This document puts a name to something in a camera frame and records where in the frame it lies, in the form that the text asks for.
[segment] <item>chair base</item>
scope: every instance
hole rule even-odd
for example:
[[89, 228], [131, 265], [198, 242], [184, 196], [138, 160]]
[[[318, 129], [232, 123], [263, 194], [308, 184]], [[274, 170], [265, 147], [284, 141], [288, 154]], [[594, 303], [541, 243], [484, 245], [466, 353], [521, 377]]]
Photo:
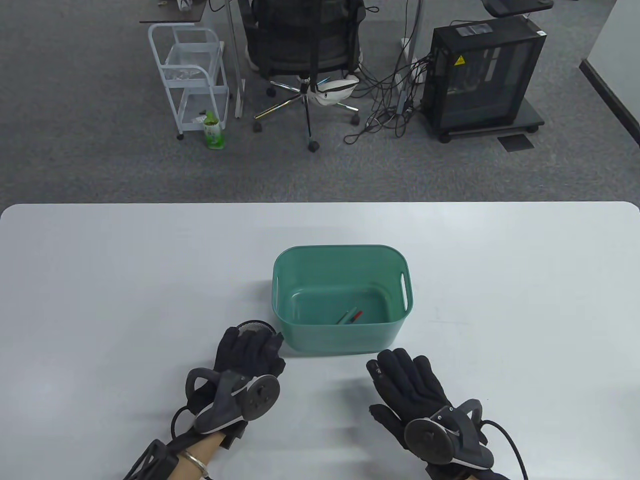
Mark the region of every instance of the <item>chair base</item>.
[[[300, 79], [302, 82], [302, 87], [301, 88], [296, 88], [294, 86], [291, 85], [287, 85], [285, 83], [280, 83], [280, 82], [275, 82], [275, 81], [270, 81], [271, 86], [267, 89], [267, 96], [268, 97], [274, 97], [275, 96], [275, 89], [274, 87], [278, 87], [281, 88], [283, 90], [287, 90], [288, 92], [293, 92], [295, 93], [295, 95], [293, 95], [292, 97], [289, 97], [288, 99], [284, 100], [281, 103], [278, 103], [272, 107], [267, 108], [267, 110], [264, 110], [260, 113], [258, 113], [257, 115], [255, 115], [253, 117], [253, 131], [258, 133], [258, 132], [262, 132], [262, 124], [260, 123], [260, 120], [270, 114], [272, 114], [273, 112], [275, 112], [276, 110], [279, 110], [281, 108], [284, 108], [288, 105], [292, 105], [294, 103], [296, 103], [298, 100], [302, 100], [302, 103], [305, 106], [305, 113], [307, 116], [307, 131], [308, 131], [308, 135], [309, 135], [309, 141], [308, 141], [308, 149], [310, 152], [316, 152], [319, 148], [320, 145], [318, 144], [318, 142], [313, 140], [312, 134], [311, 134], [311, 120], [309, 118], [309, 99], [308, 99], [308, 95], [307, 95], [307, 88], [308, 88], [308, 79]], [[328, 78], [322, 80], [321, 82], [318, 82], [318, 85], [326, 82], [327, 80], [329, 80]], [[359, 110], [356, 107], [352, 107], [350, 105], [345, 105], [343, 103], [336, 103], [332, 106], [335, 107], [340, 107], [342, 109], [346, 109], [349, 110], [351, 112], [353, 112], [353, 116], [351, 117], [351, 125], [359, 125], [360, 124], [360, 115], [358, 114]]]

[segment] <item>gray carpet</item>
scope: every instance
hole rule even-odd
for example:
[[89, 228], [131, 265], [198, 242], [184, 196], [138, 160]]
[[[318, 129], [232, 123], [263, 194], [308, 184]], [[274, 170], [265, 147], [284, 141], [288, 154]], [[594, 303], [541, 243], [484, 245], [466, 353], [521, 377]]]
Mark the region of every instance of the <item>gray carpet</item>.
[[[366, 135], [353, 146], [349, 115], [314, 108], [321, 149], [306, 150], [302, 106], [264, 122], [272, 103], [247, 72], [242, 120], [227, 148], [175, 126], [147, 43], [138, 2], [31, 0], [0, 15], [0, 211], [24, 202], [279, 202], [419, 200], [628, 200], [640, 205], [640, 148], [578, 71], [612, 0], [557, 0], [535, 15], [548, 33], [529, 100], [547, 120], [535, 149], [507, 153], [495, 136], [441, 145], [416, 116], [404, 138]], [[414, 9], [414, 0], [410, 0]], [[404, 6], [381, 8], [362, 26], [365, 64], [394, 64]], [[428, 0], [428, 25], [486, 17], [479, 0]], [[220, 35], [226, 36], [224, 26]], [[426, 52], [430, 31], [421, 49]], [[232, 81], [231, 62], [227, 69]], [[370, 108], [368, 100], [352, 102]]]

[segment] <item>black baseboard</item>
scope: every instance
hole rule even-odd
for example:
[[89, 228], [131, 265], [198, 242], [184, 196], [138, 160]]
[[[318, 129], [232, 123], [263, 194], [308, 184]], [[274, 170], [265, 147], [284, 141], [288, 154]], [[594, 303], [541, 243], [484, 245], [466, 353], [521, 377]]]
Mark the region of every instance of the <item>black baseboard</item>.
[[593, 88], [598, 92], [599, 96], [604, 100], [613, 114], [618, 118], [620, 123], [627, 129], [634, 140], [640, 145], [640, 124], [631, 112], [622, 104], [619, 98], [607, 86], [605, 81], [598, 75], [588, 60], [582, 60], [580, 70], [587, 77], [587, 80]]

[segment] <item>glove sensor disc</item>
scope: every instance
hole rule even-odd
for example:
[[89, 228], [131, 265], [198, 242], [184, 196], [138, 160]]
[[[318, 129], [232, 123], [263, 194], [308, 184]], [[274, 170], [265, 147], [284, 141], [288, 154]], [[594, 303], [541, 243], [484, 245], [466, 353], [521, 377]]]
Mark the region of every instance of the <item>glove sensor disc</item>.
[[429, 419], [416, 419], [404, 429], [404, 440], [409, 450], [420, 459], [446, 465], [454, 456], [453, 442], [448, 432]]
[[259, 332], [260, 330], [269, 330], [272, 335], [276, 334], [276, 330], [267, 322], [263, 322], [262, 320], [249, 320], [242, 322], [238, 325], [237, 329], [240, 331], [240, 334], [248, 331]]
[[246, 392], [237, 396], [244, 420], [251, 422], [267, 413], [280, 395], [280, 382], [273, 375], [255, 379]]

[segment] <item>basket handle hole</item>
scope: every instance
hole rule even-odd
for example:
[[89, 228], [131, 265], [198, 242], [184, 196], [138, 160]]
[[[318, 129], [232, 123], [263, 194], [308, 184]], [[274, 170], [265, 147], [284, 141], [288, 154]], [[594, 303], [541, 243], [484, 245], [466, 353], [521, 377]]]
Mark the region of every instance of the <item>basket handle hole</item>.
[[402, 290], [402, 301], [404, 302], [404, 311], [406, 312], [406, 309], [409, 305], [409, 301], [407, 300], [407, 297], [406, 297], [406, 282], [404, 280], [404, 273], [400, 274], [400, 289]]

